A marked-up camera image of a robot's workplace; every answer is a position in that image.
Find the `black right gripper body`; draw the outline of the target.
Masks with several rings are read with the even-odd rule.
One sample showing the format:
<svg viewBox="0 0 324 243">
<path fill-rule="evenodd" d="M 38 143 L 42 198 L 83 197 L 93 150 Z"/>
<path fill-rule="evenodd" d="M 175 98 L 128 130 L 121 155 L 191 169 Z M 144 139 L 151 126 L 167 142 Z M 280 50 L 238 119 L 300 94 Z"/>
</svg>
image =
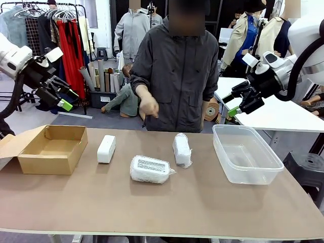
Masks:
<svg viewBox="0 0 324 243">
<path fill-rule="evenodd" d="M 262 74 L 256 74 L 255 72 L 250 73 L 247 75 L 247 79 L 249 80 L 250 85 L 254 87 L 256 91 L 261 93 L 263 98 L 268 98 L 281 91 L 281 86 L 272 69 L 269 69 Z"/>
</svg>

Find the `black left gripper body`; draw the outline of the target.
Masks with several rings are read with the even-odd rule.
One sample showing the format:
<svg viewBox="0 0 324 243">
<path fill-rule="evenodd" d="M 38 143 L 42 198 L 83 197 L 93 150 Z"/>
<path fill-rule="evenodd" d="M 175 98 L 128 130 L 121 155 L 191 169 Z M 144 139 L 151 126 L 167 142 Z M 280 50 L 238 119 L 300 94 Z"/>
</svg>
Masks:
<svg viewBox="0 0 324 243">
<path fill-rule="evenodd" d="M 31 89 L 37 89 L 47 79 L 51 79 L 56 68 L 47 58 L 31 58 L 24 68 L 24 84 Z"/>
</svg>

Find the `person right hand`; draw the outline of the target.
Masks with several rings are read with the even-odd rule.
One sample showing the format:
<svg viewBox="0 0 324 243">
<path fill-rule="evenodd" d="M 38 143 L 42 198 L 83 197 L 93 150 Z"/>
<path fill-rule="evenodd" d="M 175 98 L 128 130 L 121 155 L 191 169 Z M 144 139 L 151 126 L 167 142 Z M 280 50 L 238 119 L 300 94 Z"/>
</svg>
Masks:
<svg viewBox="0 0 324 243">
<path fill-rule="evenodd" d="M 158 118 L 159 105 L 150 94 L 141 97 L 140 112 L 145 116 L 145 118 L 148 118 L 149 116 Z"/>
</svg>

